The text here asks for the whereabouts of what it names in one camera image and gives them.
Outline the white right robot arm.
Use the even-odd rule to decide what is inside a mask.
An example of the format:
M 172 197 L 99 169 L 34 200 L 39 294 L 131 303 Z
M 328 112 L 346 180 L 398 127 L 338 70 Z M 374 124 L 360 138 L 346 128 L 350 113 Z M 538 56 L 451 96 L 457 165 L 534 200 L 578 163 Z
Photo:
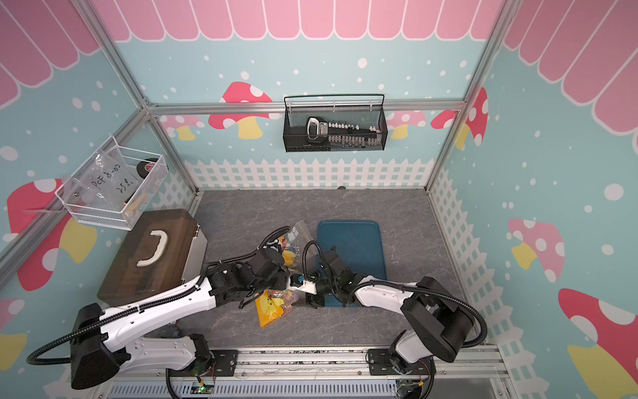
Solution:
M 353 272 L 334 249 L 318 257 L 319 271 L 310 274 L 302 262 L 302 272 L 289 279 L 290 287 L 304 292 L 307 306 L 323 307 L 326 298 L 332 297 L 344 307 L 400 314 L 410 325 L 387 350 L 368 356 L 370 365 L 377 365 L 379 372 L 433 372 L 435 359 L 453 362 L 461 349 L 476 347 L 488 337 L 482 314 L 432 277 L 416 283 L 390 282 Z

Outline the yellow duck ziploc bag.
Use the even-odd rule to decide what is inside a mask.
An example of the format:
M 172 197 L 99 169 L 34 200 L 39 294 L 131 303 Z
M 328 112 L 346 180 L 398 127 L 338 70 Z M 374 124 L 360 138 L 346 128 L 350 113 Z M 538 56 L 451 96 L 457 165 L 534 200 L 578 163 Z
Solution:
M 260 327 L 265 329 L 289 314 L 301 297 L 302 294 L 292 290 L 265 290 L 255 301 Z

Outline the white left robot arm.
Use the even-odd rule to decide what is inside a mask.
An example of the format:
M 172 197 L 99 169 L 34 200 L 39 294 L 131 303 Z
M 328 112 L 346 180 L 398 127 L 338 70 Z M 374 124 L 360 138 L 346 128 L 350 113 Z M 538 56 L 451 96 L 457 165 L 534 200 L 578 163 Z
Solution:
M 109 309 L 87 305 L 72 332 L 34 350 L 27 363 L 70 364 L 71 386 L 76 390 L 96 387 L 119 372 L 136 369 L 201 376 L 217 364 L 202 335 L 153 338 L 148 343 L 143 337 L 225 304 L 244 307 L 266 290 L 284 289 L 287 276 L 284 257 L 274 248 L 205 264 L 191 281 L 148 299 Z

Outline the clear ziploc bag with candies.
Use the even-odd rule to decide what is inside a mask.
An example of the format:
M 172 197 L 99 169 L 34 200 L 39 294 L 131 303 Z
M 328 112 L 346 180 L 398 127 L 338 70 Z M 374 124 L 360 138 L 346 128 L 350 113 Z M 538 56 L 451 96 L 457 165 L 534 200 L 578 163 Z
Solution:
M 313 240 L 310 229 L 307 224 L 301 220 L 298 221 L 292 229 L 290 229 L 284 236 L 279 238 L 279 243 L 282 247 L 282 256 L 285 260 L 285 265 L 289 269 L 302 270 L 302 251 L 309 241 Z

